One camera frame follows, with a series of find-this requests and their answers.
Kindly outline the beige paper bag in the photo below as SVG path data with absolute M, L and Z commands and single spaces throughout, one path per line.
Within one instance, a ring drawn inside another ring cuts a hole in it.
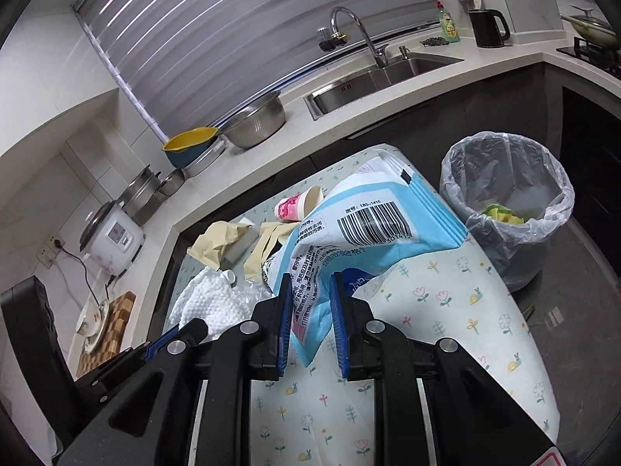
M 236 263 L 257 237 L 256 226 L 249 219 L 216 221 L 195 240 L 187 254 L 212 270 L 220 270 L 224 262 Z
M 286 244 L 298 225 L 299 222 L 263 222 L 261 224 L 257 244 L 243 265 L 246 280 L 260 280 L 262 278 L 263 264 L 277 250 L 278 244 Z

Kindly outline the blue white plastic package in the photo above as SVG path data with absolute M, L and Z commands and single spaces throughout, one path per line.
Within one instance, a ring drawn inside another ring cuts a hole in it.
M 381 150 L 363 163 L 263 267 L 272 291 L 290 276 L 290 329 L 301 362 L 312 363 L 333 326 L 333 273 L 342 271 L 346 283 L 362 285 L 403 259 L 458 248 L 466 236 L 465 225 L 433 187 L 396 155 Z

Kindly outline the pink white paper cup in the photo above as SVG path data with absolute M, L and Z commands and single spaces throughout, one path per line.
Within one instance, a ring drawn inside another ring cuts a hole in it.
M 275 206 L 275 216 L 283 222 L 302 221 L 323 199 L 324 194 L 321 187 L 309 187 L 303 193 L 281 200 Z

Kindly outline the stainless kitchen sink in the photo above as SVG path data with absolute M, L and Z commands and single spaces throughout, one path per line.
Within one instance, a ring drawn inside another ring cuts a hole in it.
M 312 118 L 317 120 L 346 104 L 378 93 L 380 90 L 388 89 L 429 71 L 461 62 L 459 58 L 413 53 L 405 46 L 400 47 L 400 52 L 400 56 L 389 59 L 389 65 L 386 68 L 370 66 L 308 94 L 304 101 Z

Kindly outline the wooden cutting board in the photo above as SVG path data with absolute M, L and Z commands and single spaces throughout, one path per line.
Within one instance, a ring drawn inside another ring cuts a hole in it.
M 125 294 L 111 302 L 108 309 L 108 318 L 102 329 L 102 337 L 91 353 L 82 349 L 79 358 L 76 377 L 82 377 L 102 365 L 104 362 L 117 356 L 121 351 L 121 343 L 130 314 L 132 313 L 136 296 L 133 292 Z

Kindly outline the white crumpled paper towel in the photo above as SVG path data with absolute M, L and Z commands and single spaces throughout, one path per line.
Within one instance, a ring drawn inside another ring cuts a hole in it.
M 269 298 L 272 291 L 263 283 L 237 281 L 232 270 L 205 267 L 181 291 L 167 321 L 183 327 L 201 319 L 207 325 L 207 341 L 217 340 L 228 328 L 250 320 L 255 306 Z

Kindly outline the floral tablecloth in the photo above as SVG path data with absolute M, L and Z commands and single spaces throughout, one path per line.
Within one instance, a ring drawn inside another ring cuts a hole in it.
M 379 151 L 406 161 L 396 147 L 376 145 L 288 187 L 239 215 L 252 221 L 278 222 L 276 204 L 312 186 L 324 194 Z M 204 265 L 187 255 L 181 263 L 167 315 L 181 291 Z M 444 337 L 460 343 L 556 444 L 560 414 L 550 377 L 526 319 L 495 268 L 474 238 L 461 247 L 402 260 L 364 285 L 355 284 L 356 298 L 369 301 L 379 319 L 408 337 L 435 344 Z M 250 405 L 250 465 L 373 465 L 374 382 L 342 379 L 330 331 L 309 367 L 290 347 L 290 365 L 278 382 L 253 382 Z M 475 412 L 464 414 L 474 424 Z M 488 456 L 491 432 L 513 419 L 499 417 L 474 424 L 458 465 L 480 464 Z

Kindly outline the white rice cooker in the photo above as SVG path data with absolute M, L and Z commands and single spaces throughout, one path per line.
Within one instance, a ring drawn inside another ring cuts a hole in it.
M 142 228 L 117 202 L 109 201 L 86 217 L 79 250 L 109 275 L 120 276 L 133 264 L 144 240 Z

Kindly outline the steel steamer pot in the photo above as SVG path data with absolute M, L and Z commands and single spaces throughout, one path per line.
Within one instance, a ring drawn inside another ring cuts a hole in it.
M 149 165 L 145 166 L 116 200 L 123 212 L 139 226 L 147 222 L 145 207 L 161 185 L 159 175 L 160 172 L 153 172 Z

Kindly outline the small steel bowl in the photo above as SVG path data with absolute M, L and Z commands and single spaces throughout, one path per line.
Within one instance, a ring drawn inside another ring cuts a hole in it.
M 158 187 L 158 192 L 166 198 L 170 198 L 177 193 L 186 181 L 183 169 L 174 169 L 162 181 Z

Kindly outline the flat steel tray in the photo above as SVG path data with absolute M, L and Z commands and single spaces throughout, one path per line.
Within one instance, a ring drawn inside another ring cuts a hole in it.
M 225 151 L 226 142 L 222 137 L 219 137 L 206 151 L 203 153 L 192 163 L 189 163 L 185 169 L 184 174 L 185 178 L 189 179 L 200 175 L 201 172 L 204 172 L 210 165 L 212 165 Z

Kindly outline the yellow blue plastic basin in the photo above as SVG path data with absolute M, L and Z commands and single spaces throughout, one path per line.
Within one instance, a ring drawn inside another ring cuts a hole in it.
M 174 136 L 163 145 L 162 150 L 175 169 L 183 169 L 204 153 L 218 135 L 215 127 L 196 127 Z

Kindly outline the steel colander bowl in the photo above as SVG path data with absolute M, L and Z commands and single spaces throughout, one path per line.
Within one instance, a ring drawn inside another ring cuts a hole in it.
M 233 146 L 248 150 L 269 139 L 285 122 L 280 92 L 273 90 L 227 119 L 219 132 Z

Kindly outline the green dish soap bottle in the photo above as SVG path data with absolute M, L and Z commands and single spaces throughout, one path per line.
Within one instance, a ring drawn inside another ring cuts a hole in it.
M 460 36 L 455 26 L 455 22 L 453 18 L 451 18 L 451 14 L 448 13 L 448 11 L 444 9 L 443 4 L 439 0 L 436 1 L 436 6 L 438 10 L 438 20 L 441 26 L 444 39 L 448 43 L 459 42 Z

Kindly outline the black electric kettle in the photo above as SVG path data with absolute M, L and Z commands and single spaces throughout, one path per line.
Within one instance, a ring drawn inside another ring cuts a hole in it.
M 510 40 L 510 28 L 503 13 L 498 10 L 470 10 L 468 17 L 477 46 L 481 49 L 498 49 Z

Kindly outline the gas stove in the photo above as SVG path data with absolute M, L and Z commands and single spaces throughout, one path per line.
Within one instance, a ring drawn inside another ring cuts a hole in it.
M 558 52 L 593 65 L 618 80 L 621 79 L 619 47 L 601 46 L 575 37 L 571 46 L 559 47 Z

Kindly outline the wok with glass lid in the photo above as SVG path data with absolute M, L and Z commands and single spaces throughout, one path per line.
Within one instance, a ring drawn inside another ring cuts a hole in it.
M 575 5 L 572 8 L 579 10 L 580 15 L 561 15 L 561 19 L 572 24 L 572 28 L 585 41 L 605 49 L 620 49 L 620 38 L 616 32 L 607 22 L 595 17 L 593 10 L 581 9 Z

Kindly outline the wall power socket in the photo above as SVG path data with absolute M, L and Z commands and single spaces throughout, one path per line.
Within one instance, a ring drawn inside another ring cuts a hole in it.
M 45 267 L 51 268 L 61 249 L 64 246 L 64 240 L 56 235 L 48 236 L 37 250 L 37 259 Z

